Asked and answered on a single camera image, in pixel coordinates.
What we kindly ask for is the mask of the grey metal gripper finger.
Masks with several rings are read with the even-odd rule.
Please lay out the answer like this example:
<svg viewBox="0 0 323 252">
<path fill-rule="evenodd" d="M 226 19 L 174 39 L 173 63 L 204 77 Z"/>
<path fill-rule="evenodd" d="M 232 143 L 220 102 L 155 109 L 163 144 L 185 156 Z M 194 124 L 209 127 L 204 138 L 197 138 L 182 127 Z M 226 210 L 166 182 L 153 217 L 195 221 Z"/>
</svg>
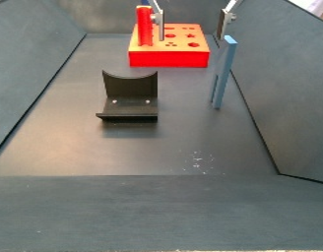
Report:
<svg viewBox="0 0 323 252">
<path fill-rule="evenodd" d="M 233 20 L 237 19 L 236 10 L 241 5 L 242 0 L 230 0 L 228 6 L 221 10 L 220 21 L 217 28 L 217 37 L 220 40 L 225 38 L 226 27 Z"/>
</svg>

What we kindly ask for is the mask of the grey gripper finger holding red peg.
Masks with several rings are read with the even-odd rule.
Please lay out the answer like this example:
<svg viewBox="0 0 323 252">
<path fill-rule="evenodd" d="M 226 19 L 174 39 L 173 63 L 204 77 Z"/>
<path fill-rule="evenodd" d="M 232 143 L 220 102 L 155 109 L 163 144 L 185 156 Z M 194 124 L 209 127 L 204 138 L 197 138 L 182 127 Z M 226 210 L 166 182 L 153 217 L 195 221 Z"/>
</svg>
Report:
<svg viewBox="0 0 323 252">
<path fill-rule="evenodd" d="M 151 8 L 153 8 L 153 14 L 151 14 L 151 20 L 154 21 L 155 25 L 159 28 L 159 40 L 165 40 L 165 11 L 161 8 L 157 0 L 147 0 Z"/>
</svg>

